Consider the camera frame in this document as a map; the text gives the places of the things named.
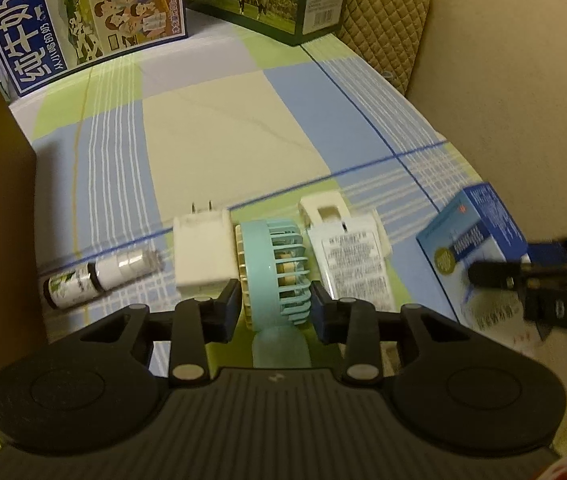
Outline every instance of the white screw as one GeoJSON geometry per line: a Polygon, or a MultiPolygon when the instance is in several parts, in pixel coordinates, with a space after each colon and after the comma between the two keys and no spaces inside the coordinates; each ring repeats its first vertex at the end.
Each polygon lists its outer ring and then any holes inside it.
{"type": "Polygon", "coordinates": [[[201,378],[206,371],[199,365],[179,365],[172,369],[172,374],[180,381],[195,381],[201,378]]]}
{"type": "Polygon", "coordinates": [[[365,363],[352,365],[345,371],[356,381],[372,381],[379,375],[379,368],[365,363]]]}
{"type": "Polygon", "coordinates": [[[279,381],[283,381],[285,379],[285,375],[277,372],[275,375],[271,375],[268,380],[271,383],[278,383],[279,381]]]}

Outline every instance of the cartoon family illustration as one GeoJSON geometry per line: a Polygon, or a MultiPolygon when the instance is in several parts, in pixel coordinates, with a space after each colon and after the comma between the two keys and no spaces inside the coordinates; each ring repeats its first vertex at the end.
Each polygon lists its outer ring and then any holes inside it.
{"type": "Polygon", "coordinates": [[[156,9],[151,0],[104,0],[94,10],[98,18],[104,19],[106,28],[126,38],[142,34],[147,40],[154,40],[166,28],[166,12],[156,9]]]}

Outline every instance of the blue line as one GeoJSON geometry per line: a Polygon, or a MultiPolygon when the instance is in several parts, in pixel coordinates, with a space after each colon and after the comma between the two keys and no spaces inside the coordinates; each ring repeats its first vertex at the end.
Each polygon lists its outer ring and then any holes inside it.
{"type": "MultiPolygon", "coordinates": [[[[370,166],[374,166],[375,164],[380,164],[382,162],[388,162],[389,160],[398,160],[399,163],[404,166],[404,168],[406,169],[406,171],[408,172],[408,174],[410,174],[413,178],[415,178],[410,171],[406,168],[406,166],[403,164],[403,162],[401,162],[400,157],[402,156],[407,156],[407,155],[412,155],[413,153],[419,153],[419,152],[423,152],[425,150],[430,150],[431,148],[438,148],[439,146],[442,146],[444,144],[448,144],[449,141],[448,140],[439,140],[438,142],[435,142],[434,144],[430,144],[428,146],[421,146],[419,148],[413,148],[412,150],[408,150],[407,152],[404,153],[395,153],[393,155],[388,155],[388,156],[384,156],[382,158],[378,158],[377,160],[373,160],[371,162],[366,162],[365,164],[359,164],[358,166],[352,166],[351,168],[346,168],[345,170],[340,170],[340,171],[336,171],[335,173],[331,173],[328,174],[326,176],[320,176],[318,178],[315,178],[313,180],[308,180],[306,182],[303,182],[302,184],[295,184],[295,186],[290,186],[290,187],[286,187],[277,191],[273,191],[272,193],[268,193],[266,195],[262,195],[258,198],[253,198],[250,200],[246,200],[246,202],[240,202],[238,204],[232,205],[230,206],[228,209],[231,211],[234,211],[235,209],[239,209],[241,207],[244,207],[246,205],[251,205],[257,202],[261,202],[262,200],[267,200],[269,198],[273,198],[275,196],[279,196],[279,195],[283,195],[284,193],[288,193],[290,191],[294,191],[296,189],[301,189],[302,187],[306,187],[306,186],[311,186],[311,184],[316,184],[318,182],[323,182],[324,180],[328,180],[329,178],[334,178],[336,176],[341,176],[344,175],[346,173],[351,173],[352,171],[357,171],[357,170],[362,170],[363,168],[369,168],[370,166]]],[[[91,262],[94,261],[96,258],[99,258],[100,256],[105,256],[106,254],[110,254],[110,253],[114,253],[115,251],[118,251],[119,249],[125,249],[126,247],[130,247],[132,245],[141,243],[141,242],[145,242],[147,240],[152,240],[153,238],[157,238],[159,236],[163,236],[166,235],[168,233],[172,232],[172,227],[166,227],[160,231],[155,231],[154,233],[150,233],[149,235],[145,235],[142,236],[140,238],[135,238],[134,240],[131,240],[129,242],[124,242],[123,244],[119,244],[118,246],[109,248],[109,249],[104,249],[103,251],[99,251],[98,253],[94,253],[91,254],[90,256],[84,256],[83,258],[80,258],[79,260],[75,260],[73,262],[70,262],[68,264],[64,264],[62,266],[56,267],[55,269],[51,269],[51,270],[46,270],[45,272],[42,272],[39,274],[39,277],[41,276],[47,276],[49,274],[54,274],[56,272],[61,272],[64,269],[70,269],[71,267],[74,267],[76,265],[85,263],[85,262],[91,262]]]]}
{"type": "MultiPolygon", "coordinates": [[[[351,97],[337,84],[337,82],[333,79],[333,77],[326,71],[325,68],[323,68],[320,63],[314,58],[312,57],[312,54],[310,52],[308,52],[305,47],[303,45],[301,45],[301,48],[303,49],[303,51],[308,54],[308,56],[310,56],[310,59],[313,60],[315,62],[315,64],[319,67],[319,69],[321,70],[321,72],[324,73],[324,75],[326,75],[326,77],[328,79],[330,79],[332,81],[332,84],[335,85],[339,91],[343,94],[343,96],[348,99],[348,101],[350,101],[350,104],[353,105],[353,107],[355,107],[355,110],[357,110],[359,112],[359,114],[361,115],[361,117],[363,117],[365,119],[365,121],[370,124],[371,128],[377,133],[377,135],[379,136],[379,138],[381,139],[381,142],[383,142],[386,146],[388,146],[388,149],[392,152],[393,155],[397,155],[397,153],[395,152],[395,150],[392,149],[392,147],[390,146],[390,144],[388,143],[388,141],[386,140],[386,138],[383,136],[383,134],[379,131],[379,129],[377,128],[377,126],[374,125],[374,123],[372,123],[372,121],[368,118],[368,116],[363,113],[363,111],[361,110],[361,108],[359,108],[355,102],[351,99],[351,97]]],[[[404,162],[398,158],[397,159],[399,161],[399,163],[401,164],[401,166],[404,167],[404,170],[407,171],[407,174],[410,175],[410,177],[412,177],[412,180],[415,181],[415,183],[417,183],[417,186],[419,186],[419,189],[422,190],[423,194],[425,195],[425,197],[430,200],[430,203],[433,205],[433,207],[436,209],[437,212],[440,211],[440,209],[437,207],[435,201],[430,197],[430,195],[428,195],[428,193],[426,193],[425,189],[423,188],[423,186],[421,185],[421,183],[417,180],[417,177],[415,175],[412,174],[412,172],[407,168],[406,164],[404,164],[404,162]]]]}

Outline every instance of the table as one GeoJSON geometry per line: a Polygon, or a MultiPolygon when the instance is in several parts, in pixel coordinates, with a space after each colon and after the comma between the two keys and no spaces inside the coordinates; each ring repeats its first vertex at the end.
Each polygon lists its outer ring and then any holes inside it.
{"type": "MultiPolygon", "coordinates": [[[[234,222],[298,220],[303,194],[331,189],[353,210],[379,212],[395,304],[454,317],[415,234],[480,181],[455,147],[332,35],[290,47],[197,12],[188,27],[188,40],[110,60],[12,105],[38,156],[40,275],[136,244],[164,261],[87,306],[46,312],[49,338],[129,303],[173,308],[171,225],[193,202],[228,207],[234,222]]],[[[240,321],[231,344],[210,346],[211,367],[250,366],[251,339],[240,321]]],[[[339,358],[318,343],[310,351],[315,366],[339,358]]],[[[158,344],[151,370],[165,376],[167,362],[158,344]]]]}

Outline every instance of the quilted cushion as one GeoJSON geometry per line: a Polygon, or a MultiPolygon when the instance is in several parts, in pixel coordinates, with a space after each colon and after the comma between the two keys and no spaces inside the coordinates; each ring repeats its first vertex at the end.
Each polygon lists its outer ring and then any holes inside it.
{"type": "Polygon", "coordinates": [[[337,36],[406,92],[430,0],[347,0],[337,36]]]}

